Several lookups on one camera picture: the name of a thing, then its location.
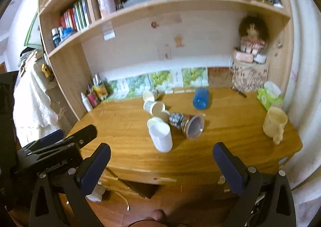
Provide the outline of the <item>plain white paper cup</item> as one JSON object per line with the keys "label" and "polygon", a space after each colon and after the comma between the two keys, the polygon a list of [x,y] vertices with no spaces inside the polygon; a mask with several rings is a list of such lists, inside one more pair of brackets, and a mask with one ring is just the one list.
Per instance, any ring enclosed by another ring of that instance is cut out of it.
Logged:
{"label": "plain white paper cup", "polygon": [[149,129],[154,124],[164,124],[164,120],[159,117],[152,117],[147,120],[147,128]]}

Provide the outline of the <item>white plastic cup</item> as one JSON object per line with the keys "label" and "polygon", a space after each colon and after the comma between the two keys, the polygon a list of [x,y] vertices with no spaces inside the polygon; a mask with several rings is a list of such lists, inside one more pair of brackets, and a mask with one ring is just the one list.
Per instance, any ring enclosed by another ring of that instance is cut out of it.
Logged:
{"label": "white plastic cup", "polygon": [[167,123],[153,123],[148,132],[155,148],[162,153],[168,153],[173,148],[171,129]]}

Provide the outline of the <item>small beige paper cup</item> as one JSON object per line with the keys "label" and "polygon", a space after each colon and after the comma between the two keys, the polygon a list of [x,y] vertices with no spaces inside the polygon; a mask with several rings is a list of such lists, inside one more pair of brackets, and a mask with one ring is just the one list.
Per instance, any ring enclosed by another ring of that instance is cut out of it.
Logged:
{"label": "small beige paper cup", "polygon": [[165,123],[169,123],[170,112],[168,110],[160,111],[158,117],[162,119]]}

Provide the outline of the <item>white lace cloth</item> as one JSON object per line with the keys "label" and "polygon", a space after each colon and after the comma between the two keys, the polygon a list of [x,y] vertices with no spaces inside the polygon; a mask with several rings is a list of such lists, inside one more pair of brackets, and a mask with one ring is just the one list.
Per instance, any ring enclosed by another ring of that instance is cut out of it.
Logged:
{"label": "white lace cloth", "polygon": [[52,86],[41,70],[43,62],[28,61],[14,90],[13,120],[22,147],[59,129],[58,115],[46,91]]}

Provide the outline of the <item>white spray bottle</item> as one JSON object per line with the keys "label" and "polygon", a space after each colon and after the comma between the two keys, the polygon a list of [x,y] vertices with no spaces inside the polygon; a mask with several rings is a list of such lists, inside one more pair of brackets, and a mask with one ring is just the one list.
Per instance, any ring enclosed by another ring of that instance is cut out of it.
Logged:
{"label": "white spray bottle", "polygon": [[82,103],[83,103],[86,111],[91,112],[93,110],[93,107],[92,107],[88,97],[83,92],[80,95],[81,95]]}

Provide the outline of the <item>red pen holder can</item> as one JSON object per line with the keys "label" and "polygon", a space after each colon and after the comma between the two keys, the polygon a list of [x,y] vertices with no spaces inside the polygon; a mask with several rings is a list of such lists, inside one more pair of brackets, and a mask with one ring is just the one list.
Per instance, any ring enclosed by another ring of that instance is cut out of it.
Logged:
{"label": "red pen holder can", "polygon": [[93,108],[95,108],[100,103],[100,100],[97,97],[97,95],[96,95],[91,83],[88,84],[88,89],[87,89],[87,92],[86,92],[86,96],[87,96],[87,98],[88,98],[88,100],[91,103]]}

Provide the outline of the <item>yellow pen holder can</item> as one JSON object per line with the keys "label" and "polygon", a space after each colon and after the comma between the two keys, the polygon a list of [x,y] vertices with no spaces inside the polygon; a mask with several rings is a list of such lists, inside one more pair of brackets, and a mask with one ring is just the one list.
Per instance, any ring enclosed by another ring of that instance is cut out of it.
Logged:
{"label": "yellow pen holder can", "polygon": [[108,98],[107,88],[105,87],[104,82],[101,80],[98,73],[96,73],[93,77],[93,90],[95,91],[97,97],[101,101],[105,101]]}

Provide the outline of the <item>yellow toy on hook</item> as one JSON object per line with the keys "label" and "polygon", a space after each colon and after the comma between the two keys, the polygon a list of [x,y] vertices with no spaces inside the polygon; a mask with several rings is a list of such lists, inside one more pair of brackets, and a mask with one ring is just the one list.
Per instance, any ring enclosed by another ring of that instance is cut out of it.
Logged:
{"label": "yellow toy on hook", "polygon": [[43,72],[45,77],[48,79],[52,76],[51,69],[49,68],[49,66],[47,64],[42,64],[41,71]]}

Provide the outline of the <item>cream ceramic mug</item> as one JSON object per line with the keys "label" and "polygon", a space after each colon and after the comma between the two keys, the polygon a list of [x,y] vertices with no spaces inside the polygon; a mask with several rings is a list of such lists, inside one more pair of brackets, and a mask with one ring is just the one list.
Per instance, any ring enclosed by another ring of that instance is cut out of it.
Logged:
{"label": "cream ceramic mug", "polygon": [[278,107],[270,107],[265,116],[262,126],[266,136],[273,139],[274,144],[279,145],[283,139],[283,133],[286,123],[288,122],[287,114]]}

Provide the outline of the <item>green framed picture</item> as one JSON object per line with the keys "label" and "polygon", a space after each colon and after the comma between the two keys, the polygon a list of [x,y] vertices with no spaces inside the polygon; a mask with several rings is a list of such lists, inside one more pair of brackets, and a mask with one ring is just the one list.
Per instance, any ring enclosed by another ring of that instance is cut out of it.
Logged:
{"label": "green framed picture", "polygon": [[24,46],[33,49],[43,49],[38,13],[34,15],[33,20],[29,26],[27,35],[24,40]]}

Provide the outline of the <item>wooden bookshelf hutch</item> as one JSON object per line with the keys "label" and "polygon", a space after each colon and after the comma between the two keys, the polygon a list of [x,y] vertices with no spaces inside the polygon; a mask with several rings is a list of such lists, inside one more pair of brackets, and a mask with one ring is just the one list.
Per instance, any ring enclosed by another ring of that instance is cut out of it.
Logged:
{"label": "wooden bookshelf hutch", "polygon": [[[268,28],[268,80],[286,90],[293,55],[290,0],[275,7],[257,0],[151,0],[102,18],[97,0],[39,0],[44,49],[59,88],[77,119],[80,94],[98,73],[107,80],[193,67],[225,67],[246,16]],[[74,33],[52,41],[52,29]]]}

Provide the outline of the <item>patterned fabric bag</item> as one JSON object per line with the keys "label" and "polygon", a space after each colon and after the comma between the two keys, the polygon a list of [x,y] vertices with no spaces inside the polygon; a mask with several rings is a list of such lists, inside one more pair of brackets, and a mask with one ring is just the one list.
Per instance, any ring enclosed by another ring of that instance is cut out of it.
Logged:
{"label": "patterned fabric bag", "polygon": [[268,79],[268,65],[233,62],[232,88],[243,93],[257,92]]}

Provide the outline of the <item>pink box under doll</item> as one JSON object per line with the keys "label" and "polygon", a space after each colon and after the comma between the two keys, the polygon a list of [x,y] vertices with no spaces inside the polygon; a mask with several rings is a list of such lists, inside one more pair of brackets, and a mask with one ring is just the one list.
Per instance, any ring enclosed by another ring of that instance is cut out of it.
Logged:
{"label": "pink box under doll", "polygon": [[233,59],[235,61],[241,61],[241,62],[246,62],[246,63],[253,63],[254,62],[253,54],[244,53],[244,52],[239,51],[237,49],[234,49],[234,51],[233,51]]}

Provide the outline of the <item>brown haired doll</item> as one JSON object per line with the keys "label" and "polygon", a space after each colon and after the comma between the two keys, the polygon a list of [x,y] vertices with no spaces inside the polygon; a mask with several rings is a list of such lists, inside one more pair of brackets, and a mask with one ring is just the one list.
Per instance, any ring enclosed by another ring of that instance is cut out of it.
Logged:
{"label": "brown haired doll", "polygon": [[244,53],[256,56],[267,45],[268,28],[261,18],[246,16],[239,25],[238,33],[241,39],[240,50]]}

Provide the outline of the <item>paper cup near wall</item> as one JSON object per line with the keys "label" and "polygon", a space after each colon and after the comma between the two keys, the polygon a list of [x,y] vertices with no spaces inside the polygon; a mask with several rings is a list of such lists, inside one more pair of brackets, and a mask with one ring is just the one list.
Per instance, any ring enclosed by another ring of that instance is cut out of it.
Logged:
{"label": "paper cup near wall", "polygon": [[149,91],[145,91],[142,95],[143,97],[143,101],[147,102],[147,101],[157,101],[157,99],[159,98],[160,92],[158,89],[153,89],[153,90],[149,90]]}

